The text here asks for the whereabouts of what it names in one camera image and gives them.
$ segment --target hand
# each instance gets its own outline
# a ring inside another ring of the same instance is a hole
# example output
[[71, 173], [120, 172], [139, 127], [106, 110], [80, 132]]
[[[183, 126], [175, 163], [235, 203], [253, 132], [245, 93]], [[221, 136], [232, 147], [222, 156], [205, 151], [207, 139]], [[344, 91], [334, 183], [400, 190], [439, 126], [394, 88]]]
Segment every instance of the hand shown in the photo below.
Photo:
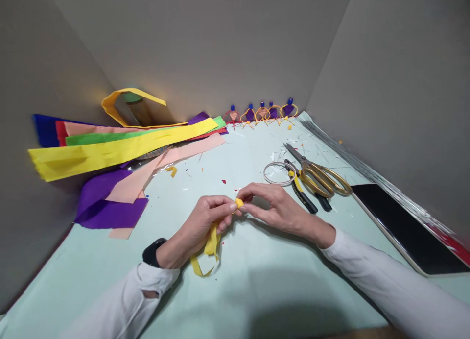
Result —
[[232, 213], [241, 215], [236, 203], [227, 196], [203, 196], [176, 234], [157, 248], [157, 260], [163, 269], [178, 269], [199, 251], [209, 237], [212, 223], [218, 222], [217, 234], [232, 223]]
[[[265, 210], [250, 204], [254, 196], [266, 199], [271, 204], [271, 209]], [[279, 185], [251, 183], [238, 192], [237, 198], [245, 203], [240, 207], [241, 211], [250, 213], [269, 226], [304, 237], [323, 249], [334, 243], [336, 230], [303, 209]]]

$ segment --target green crepe paper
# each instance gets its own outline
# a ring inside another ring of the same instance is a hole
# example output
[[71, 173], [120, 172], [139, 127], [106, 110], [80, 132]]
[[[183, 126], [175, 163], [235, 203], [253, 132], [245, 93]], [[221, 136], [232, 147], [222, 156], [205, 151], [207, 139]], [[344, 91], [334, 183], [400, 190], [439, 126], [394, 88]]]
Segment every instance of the green crepe paper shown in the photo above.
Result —
[[[209, 132], [221, 129], [225, 127], [226, 125], [225, 121], [222, 119], [221, 116], [216, 117], [214, 121], [218, 126], [217, 128], [210, 130]], [[171, 129], [171, 128], [174, 128], [174, 127], [165, 127], [165, 128], [160, 128], [158, 130], [160, 131], [160, 130], [166, 130], [166, 129]], [[155, 132], [155, 131], [156, 131], [155, 129], [150, 129], [144, 132], [129, 132], [129, 133], [88, 133], [84, 135], [66, 137], [65, 142], [67, 146], [105, 143], [105, 142], [119, 141], [121, 139], [133, 138], [133, 137], [141, 136], [141, 135], [148, 134], [148, 133]]]

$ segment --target black smartwatch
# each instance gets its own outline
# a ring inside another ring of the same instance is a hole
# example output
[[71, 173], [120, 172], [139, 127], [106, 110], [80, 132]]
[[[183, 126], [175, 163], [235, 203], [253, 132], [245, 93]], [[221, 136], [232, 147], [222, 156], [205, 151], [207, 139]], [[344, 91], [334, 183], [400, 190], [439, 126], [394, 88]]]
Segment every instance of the black smartwatch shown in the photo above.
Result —
[[142, 253], [143, 261], [150, 266], [154, 266], [155, 268], [160, 268], [160, 265], [158, 264], [158, 261], [157, 261], [157, 255], [155, 254], [155, 252], [157, 251], [157, 248], [159, 248], [165, 242], [166, 242], [166, 239], [160, 238], [156, 240], [153, 244], [151, 244], [149, 247], [147, 247], [145, 251]]

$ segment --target light blue table cover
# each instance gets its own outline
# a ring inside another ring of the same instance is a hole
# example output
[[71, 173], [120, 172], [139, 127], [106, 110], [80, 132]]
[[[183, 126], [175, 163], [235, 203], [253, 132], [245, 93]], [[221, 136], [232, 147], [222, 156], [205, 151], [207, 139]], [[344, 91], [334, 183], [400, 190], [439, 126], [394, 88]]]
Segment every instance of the light blue table cover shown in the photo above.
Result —
[[[287, 121], [280, 126], [261, 122], [254, 130], [238, 126], [235, 132], [229, 127], [230, 133], [223, 136], [226, 144], [177, 163], [174, 178], [159, 172], [145, 190], [149, 203], [129, 240], [109, 239], [109, 230], [75, 225], [0, 322], [0, 338], [59, 336], [140, 262], [145, 247], [157, 238], [171, 237], [200, 196], [225, 194], [235, 199], [235, 190], [263, 182], [262, 171], [273, 156], [276, 160], [285, 151], [283, 142], [334, 168], [352, 185], [368, 183], [296, 119], [292, 121], [292, 130]], [[285, 158], [295, 161], [289, 153], [280, 160]], [[286, 177], [285, 172], [269, 171], [274, 172], [273, 179]], [[291, 186], [285, 189], [296, 199]], [[333, 211], [327, 213], [317, 203], [318, 216], [409, 267], [353, 197], [335, 196], [331, 205]], [[203, 279], [185, 267], [142, 338], [298, 338], [387, 325], [370, 301], [314, 247], [256, 219], [234, 219], [222, 238], [216, 273]], [[205, 271], [214, 260], [200, 262]], [[470, 303], [469, 276], [431, 281]]]

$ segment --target pliers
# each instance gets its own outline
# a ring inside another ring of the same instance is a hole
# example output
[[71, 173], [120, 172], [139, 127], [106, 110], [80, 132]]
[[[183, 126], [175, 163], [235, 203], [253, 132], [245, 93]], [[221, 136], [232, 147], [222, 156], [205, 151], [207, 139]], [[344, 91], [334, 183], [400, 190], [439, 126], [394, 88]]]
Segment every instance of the pliers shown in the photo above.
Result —
[[[295, 194], [311, 214], [316, 214], [318, 212], [318, 208], [315, 206], [315, 204], [313, 204], [310, 199], [308, 199], [307, 195], [302, 190], [302, 186], [299, 181], [299, 179], [301, 179], [300, 171], [297, 170], [295, 165], [291, 163], [289, 159], [285, 159], [284, 162], [292, 165], [295, 169], [295, 171], [292, 171], [290, 168], [287, 168], [289, 176], [294, 177], [294, 181], [292, 181], [292, 188], [294, 189]], [[325, 197], [316, 192], [314, 192], [314, 194], [325, 211], [329, 212], [330, 210], [332, 210], [330, 203]]]

